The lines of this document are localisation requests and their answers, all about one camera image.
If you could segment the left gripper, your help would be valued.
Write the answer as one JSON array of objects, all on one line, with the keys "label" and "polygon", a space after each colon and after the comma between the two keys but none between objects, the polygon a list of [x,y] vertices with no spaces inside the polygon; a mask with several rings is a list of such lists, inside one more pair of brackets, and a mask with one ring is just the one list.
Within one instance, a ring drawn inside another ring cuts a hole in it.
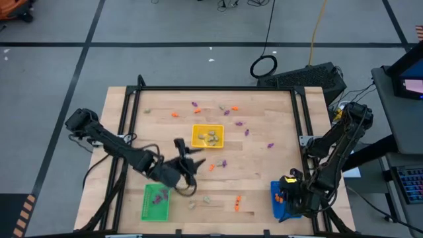
[{"label": "left gripper", "polygon": [[206,160],[201,159],[194,162],[187,155],[201,152],[203,149],[186,147],[182,138],[174,139],[174,145],[178,149],[179,156],[159,164],[153,171],[153,180],[164,185],[177,185],[183,178],[187,185],[194,185],[194,175]]}]

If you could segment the black desk crossbar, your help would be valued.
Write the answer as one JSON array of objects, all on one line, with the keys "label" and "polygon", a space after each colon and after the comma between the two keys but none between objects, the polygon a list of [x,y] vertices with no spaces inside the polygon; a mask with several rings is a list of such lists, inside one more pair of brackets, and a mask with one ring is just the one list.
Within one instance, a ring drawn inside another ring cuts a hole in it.
[{"label": "black desk crossbar", "polygon": [[399,149],[393,135],[380,139],[379,141],[357,151],[348,157],[342,167],[342,172],[359,167],[374,159],[384,156],[386,153],[396,153]]}]

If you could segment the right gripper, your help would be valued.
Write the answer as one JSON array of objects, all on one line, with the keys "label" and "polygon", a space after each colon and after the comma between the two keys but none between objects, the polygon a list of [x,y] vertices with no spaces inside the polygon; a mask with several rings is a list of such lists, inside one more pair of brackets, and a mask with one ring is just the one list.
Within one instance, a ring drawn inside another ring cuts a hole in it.
[{"label": "right gripper", "polygon": [[[296,183],[287,183],[285,178],[295,178]],[[306,204],[306,199],[310,198],[311,193],[304,188],[303,173],[295,168],[290,169],[289,175],[280,178],[280,190],[288,194],[288,198],[293,201],[294,211],[301,216],[313,217],[314,211]]]}]

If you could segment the black computer case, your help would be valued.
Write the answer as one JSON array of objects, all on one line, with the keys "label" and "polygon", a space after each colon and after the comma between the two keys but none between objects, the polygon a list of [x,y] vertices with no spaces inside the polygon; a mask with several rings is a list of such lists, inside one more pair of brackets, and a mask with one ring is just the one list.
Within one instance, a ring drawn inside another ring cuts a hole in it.
[{"label": "black computer case", "polygon": [[342,70],[332,62],[265,77],[259,79],[257,85],[259,87],[321,87],[327,106],[346,89]]}]

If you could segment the black computer monitor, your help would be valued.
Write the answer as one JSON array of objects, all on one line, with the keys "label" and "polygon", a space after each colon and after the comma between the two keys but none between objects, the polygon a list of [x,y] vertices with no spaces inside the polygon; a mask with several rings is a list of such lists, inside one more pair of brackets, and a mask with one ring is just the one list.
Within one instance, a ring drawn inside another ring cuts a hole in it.
[{"label": "black computer monitor", "polygon": [[423,41],[385,70],[396,97],[423,100]]}]

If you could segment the backlit keyboard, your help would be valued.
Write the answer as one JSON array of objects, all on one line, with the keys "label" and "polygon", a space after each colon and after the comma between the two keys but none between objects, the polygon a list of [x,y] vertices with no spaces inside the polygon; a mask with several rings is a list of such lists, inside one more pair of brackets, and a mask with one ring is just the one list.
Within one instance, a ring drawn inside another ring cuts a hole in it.
[{"label": "backlit keyboard", "polygon": [[393,167],[394,177],[407,204],[423,204],[423,165]]}]

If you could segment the green plastic basket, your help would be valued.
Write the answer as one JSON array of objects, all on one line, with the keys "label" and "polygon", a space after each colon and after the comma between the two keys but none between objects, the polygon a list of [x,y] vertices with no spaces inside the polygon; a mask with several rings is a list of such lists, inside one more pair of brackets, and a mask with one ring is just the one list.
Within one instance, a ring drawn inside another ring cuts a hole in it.
[{"label": "green plastic basket", "polygon": [[[168,200],[163,198],[161,189],[167,189],[169,196]],[[161,196],[163,199],[157,204],[153,204],[156,196]],[[149,183],[145,185],[143,195],[143,205],[141,211],[141,221],[168,221],[169,207],[170,207],[170,189],[159,183]]]}]

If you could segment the blue plastic basket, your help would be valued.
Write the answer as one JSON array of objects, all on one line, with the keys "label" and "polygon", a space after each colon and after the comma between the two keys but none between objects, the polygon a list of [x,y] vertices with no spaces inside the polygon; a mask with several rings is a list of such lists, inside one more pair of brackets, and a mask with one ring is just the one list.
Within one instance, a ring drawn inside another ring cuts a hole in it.
[{"label": "blue plastic basket", "polygon": [[[284,198],[283,203],[275,201],[275,194],[278,194],[279,197]],[[270,199],[272,205],[273,216],[277,219],[300,219],[301,215],[298,215],[293,208],[292,199],[288,198],[288,194],[280,190],[280,183],[278,181],[270,182]]]}]

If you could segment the orange wheeled machine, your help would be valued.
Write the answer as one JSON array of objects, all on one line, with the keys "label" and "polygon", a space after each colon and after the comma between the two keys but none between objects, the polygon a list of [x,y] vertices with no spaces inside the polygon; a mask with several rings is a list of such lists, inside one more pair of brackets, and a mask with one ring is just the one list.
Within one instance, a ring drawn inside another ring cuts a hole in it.
[{"label": "orange wheeled machine", "polygon": [[34,0],[0,0],[0,20],[20,19],[32,22],[30,14]]}]

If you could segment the grey side desk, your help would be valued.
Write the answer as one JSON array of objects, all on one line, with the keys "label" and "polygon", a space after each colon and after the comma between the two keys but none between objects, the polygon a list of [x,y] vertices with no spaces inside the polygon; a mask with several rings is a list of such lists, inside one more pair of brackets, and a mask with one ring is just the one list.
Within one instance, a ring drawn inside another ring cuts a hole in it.
[{"label": "grey side desk", "polygon": [[399,151],[423,155],[423,100],[396,97],[383,68],[373,68],[371,74]]}]

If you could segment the hazard striped floor mat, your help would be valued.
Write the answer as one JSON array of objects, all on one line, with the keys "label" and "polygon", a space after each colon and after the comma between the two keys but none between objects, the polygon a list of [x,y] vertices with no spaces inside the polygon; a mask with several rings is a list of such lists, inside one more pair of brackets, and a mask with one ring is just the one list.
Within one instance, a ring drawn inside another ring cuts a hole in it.
[{"label": "hazard striped floor mat", "polygon": [[0,194],[0,238],[24,238],[35,203],[33,194]]}]

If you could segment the grey keyboard shelf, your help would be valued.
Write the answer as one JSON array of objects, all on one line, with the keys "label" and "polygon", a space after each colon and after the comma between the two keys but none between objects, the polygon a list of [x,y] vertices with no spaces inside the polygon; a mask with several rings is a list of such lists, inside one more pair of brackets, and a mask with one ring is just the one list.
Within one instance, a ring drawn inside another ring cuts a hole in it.
[{"label": "grey keyboard shelf", "polygon": [[395,203],[396,208],[400,210],[398,218],[401,216],[405,219],[405,223],[414,226],[422,232],[409,229],[410,234],[415,238],[423,238],[423,204],[407,204],[397,180],[394,177],[393,167],[407,165],[423,165],[423,155],[406,155],[402,153],[387,153],[384,158],[387,161],[387,170],[383,172],[384,179],[392,186],[392,194],[398,201]]}]

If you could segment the yellow plastic basket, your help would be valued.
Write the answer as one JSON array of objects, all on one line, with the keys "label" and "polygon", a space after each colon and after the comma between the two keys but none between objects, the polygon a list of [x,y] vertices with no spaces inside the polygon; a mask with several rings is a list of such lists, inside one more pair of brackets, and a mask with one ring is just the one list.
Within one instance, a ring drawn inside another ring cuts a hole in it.
[{"label": "yellow plastic basket", "polygon": [[[215,135],[219,137],[219,141],[208,141],[210,136],[208,132],[214,131]],[[205,135],[204,139],[199,139],[198,135]],[[194,124],[192,126],[192,138],[191,146],[197,148],[211,148],[211,149],[221,149],[224,145],[224,126],[218,124]],[[215,146],[210,146],[211,142],[215,142]]]}]

